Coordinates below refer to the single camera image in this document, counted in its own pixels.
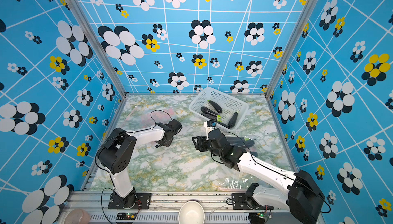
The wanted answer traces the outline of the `dark purple eggplant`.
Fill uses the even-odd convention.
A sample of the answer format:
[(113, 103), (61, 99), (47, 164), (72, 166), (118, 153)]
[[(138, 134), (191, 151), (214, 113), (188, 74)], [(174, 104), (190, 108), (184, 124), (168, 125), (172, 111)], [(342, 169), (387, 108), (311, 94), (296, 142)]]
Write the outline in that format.
[(236, 137), (230, 137), (228, 139), (231, 145), (233, 146), (238, 146), (241, 148), (251, 148), (254, 146), (255, 141), (248, 139), (248, 138), (236, 138)]

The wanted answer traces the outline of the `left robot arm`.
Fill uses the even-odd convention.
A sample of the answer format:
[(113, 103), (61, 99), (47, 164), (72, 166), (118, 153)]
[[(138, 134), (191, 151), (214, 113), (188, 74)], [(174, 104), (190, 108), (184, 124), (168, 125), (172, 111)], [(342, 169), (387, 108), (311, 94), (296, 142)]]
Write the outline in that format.
[(169, 147), (175, 135), (182, 129), (179, 121), (173, 119), (166, 124), (156, 123), (153, 127), (136, 131), (116, 128), (96, 153), (102, 169), (109, 173), (114, 189), (108, 204), (109, 209), (142, 209), (150, 205), (150, 193), (136, 193), (129, 174), (128, 165), (136, 147), (150, 142), (156, 147)]

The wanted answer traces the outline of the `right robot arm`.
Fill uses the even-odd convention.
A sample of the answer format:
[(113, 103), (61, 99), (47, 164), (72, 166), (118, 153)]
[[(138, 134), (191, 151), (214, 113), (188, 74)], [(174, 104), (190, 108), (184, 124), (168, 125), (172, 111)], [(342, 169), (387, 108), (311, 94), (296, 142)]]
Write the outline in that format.
[(266, 163), (248, 150), (230, 144), (219, 129), (206, 136), (193, 137), (192, 142), (196, 150), (218, 156), (226, 167), (250, 174), (280, 191), (281, 196), (277, 196), (268, 194), (259, 184), (251, 185), (245, 193), (245, 202), (250, 208), (266, 205), (283, 208), (303, 224), (317, 222), (325, 196), (309, 173), (288, 171)]

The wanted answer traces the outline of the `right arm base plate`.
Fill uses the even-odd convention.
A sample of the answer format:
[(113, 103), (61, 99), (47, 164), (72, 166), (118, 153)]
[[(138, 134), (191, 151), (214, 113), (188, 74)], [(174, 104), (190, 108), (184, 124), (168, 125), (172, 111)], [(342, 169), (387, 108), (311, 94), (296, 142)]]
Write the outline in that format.
[(232, 205), (234, 210), (274, 210), (273, 206), (260, 205), (252, 197), (246, 196), (245, 193), (232, 193), (231, 198), (228, 198), (226, 202)]

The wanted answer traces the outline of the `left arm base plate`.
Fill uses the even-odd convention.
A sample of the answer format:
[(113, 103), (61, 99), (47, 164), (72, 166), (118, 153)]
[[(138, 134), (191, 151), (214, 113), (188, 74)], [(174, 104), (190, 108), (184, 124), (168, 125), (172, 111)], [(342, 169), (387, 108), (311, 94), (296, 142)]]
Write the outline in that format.
[(151, 193), (131, 193), (129, 196), (121, 198), (116, 193), (112, 193), (107, 208), (111, 210), (148, 210), (151, 197)]

